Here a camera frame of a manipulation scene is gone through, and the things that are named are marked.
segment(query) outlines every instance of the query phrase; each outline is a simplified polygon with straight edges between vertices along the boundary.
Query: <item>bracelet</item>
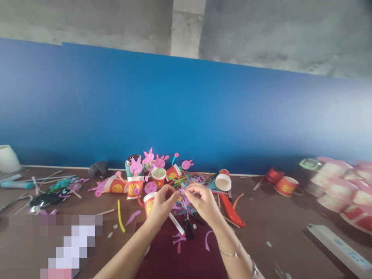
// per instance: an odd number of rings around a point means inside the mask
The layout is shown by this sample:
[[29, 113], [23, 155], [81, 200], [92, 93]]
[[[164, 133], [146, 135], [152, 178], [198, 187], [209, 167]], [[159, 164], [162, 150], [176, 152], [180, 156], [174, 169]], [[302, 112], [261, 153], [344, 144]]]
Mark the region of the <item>bracelet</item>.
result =
[[[221, 249], [220, 249], [220, 252], [221, 252], [221, 254], [223, 254], [224, 256], [226, 256], [226, 257], [229, 257], [229, 258], [231, 258], [231, 257], [238, 257], [238, 254], [240, 253], [240, 248], [241, 248], [241, 242], [239, 241], [239, 247], [238, 247], [238, 251], [236, 252], [236, 253], [233, 253], [233, 254], [227, 254], [227, 253], [225, 253], [225, 252], [223, 252]], [[252, 267], [252, 277], [251, 277], [251, 279], [255, 279], [256, 278], [256, 275], [257, 275], [257, 273], [258, 273], [258, 269], [257, 269], [257, 266], [256, 266], [256, 263], [255, 263], [255, 261], [252, 259], [252, 257], [250, 256], [250, 255], [248, 255], [249, 256], [249, 258], [251, 259], [251, 261], [252, 261], [252, 265], [253, 265], [253, 267]]]

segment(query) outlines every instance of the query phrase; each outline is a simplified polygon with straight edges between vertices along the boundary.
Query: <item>power strip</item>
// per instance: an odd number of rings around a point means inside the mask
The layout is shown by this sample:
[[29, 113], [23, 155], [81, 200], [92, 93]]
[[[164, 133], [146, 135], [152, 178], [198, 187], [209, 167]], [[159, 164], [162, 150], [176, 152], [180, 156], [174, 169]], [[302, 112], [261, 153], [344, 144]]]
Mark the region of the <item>power strip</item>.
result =
[[323, 225], [308, 224], [307, 229], [359, 279], [372, 278], [372, 265]]

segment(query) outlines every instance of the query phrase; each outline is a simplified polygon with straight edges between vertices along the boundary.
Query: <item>glue stick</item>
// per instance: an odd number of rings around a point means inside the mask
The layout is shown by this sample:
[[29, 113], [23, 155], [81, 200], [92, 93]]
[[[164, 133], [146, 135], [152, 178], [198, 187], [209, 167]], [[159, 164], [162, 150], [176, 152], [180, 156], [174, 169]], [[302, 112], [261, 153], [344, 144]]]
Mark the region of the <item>glue stick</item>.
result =
[[34, 188], [34, 186], [35, 184], [32, 182], [4, 181], [3, 183], [1, 183], [1, 187], [11, 189], [32, 189]]

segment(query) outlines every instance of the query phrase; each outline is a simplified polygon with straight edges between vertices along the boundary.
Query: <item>concrete pillar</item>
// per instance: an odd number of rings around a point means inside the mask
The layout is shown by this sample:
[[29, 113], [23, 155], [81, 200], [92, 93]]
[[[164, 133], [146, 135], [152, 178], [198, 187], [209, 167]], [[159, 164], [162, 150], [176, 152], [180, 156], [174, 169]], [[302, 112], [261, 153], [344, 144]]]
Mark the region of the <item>concrete pillar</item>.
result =
[[171, 56], [199, 58], [205, 1], [173, 1]]

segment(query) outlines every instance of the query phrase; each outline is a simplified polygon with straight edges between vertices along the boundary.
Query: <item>hand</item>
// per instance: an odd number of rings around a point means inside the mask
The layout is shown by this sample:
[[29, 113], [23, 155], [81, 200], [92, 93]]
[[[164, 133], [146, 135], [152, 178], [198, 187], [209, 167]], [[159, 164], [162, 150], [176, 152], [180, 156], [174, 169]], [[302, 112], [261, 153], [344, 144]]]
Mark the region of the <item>hand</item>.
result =
[[[200, 194], [201, 197], [197, 198], [195, 195], [193, 195], [193, 192]], [[186, 188], [185, 194], [187, 199], [196, 208], [200, 216], [212, 229], [216, 226], [219, 226], [221, 221], [224, 221], [224, 218], [210, 189], [204, 187], [200, 183], [191, 183]]]
[[166, 184], [156, 193], [147, 221], [160, 229], [179, 198], [179, 191]]

